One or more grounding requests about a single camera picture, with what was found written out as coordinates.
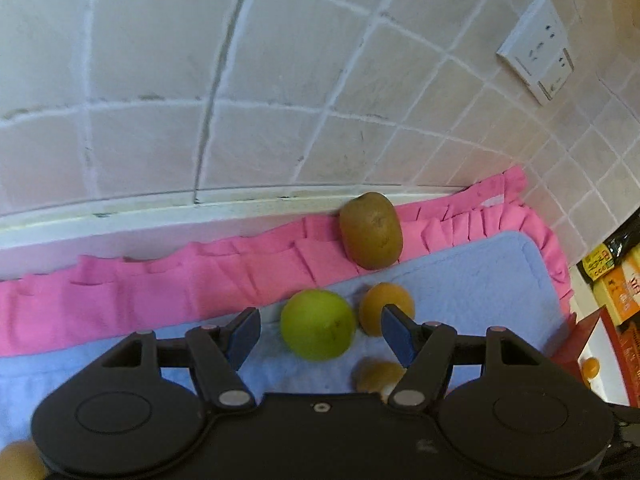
yellow package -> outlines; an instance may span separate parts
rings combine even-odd
[[[593,295],[600,306],[607,307],[615,325],[640,311],[640,249],[633,250],[619,267],[610,270],[593,285]]]

orange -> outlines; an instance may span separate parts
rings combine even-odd
[[[380,318],[382,309],[387,304],[394,304],[411,319],[415,317],[414,299],[400,285],[395,283],[379,283],[369,289],[360,302],[360,325],[367,335],[382,335]]]
[[[31,440],[13,442],[0,451],[0,480],[43,480],[48,474]]]
[[[386,402],[405,372],[406,370],[399,363],[366,363],[357,374],[356,391],[364,394],[380,394],[383,402]]]
[[[585,379],[595,379],[596,375],[600,373],[600,361],[595,357],[589,357],[582,363],[582,376]]]

green apple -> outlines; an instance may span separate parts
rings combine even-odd
[[[351,345],[356,318],[349,303],[334,292],[313,288],[295,294],[282,310],[280,331],[297,355],[324,361]]]

small orange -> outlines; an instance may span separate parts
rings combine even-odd
[[[356,391],[364,394],[380,394],[386,402],[406,370],[400,363],[370,362],[363,364],[356,375]]]
[[[582,376],[585,379],[594,379],[599,373],[600,361],[598,361],[595,357],[589,357],[585,362],[582,363]]]
[[[372,286],[360,302],[360,325],[367,335],[382,335],[382,309],[387,304],[394,304],[411,319],[415,317],[414,299],[400,285],[395,283],[379,283]]]

kiwi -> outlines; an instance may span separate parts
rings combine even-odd
[[[386,196],[369,192],[347,202],[339,223],[347,256],[364,269],[385,269],[400,257],[402,229]]]

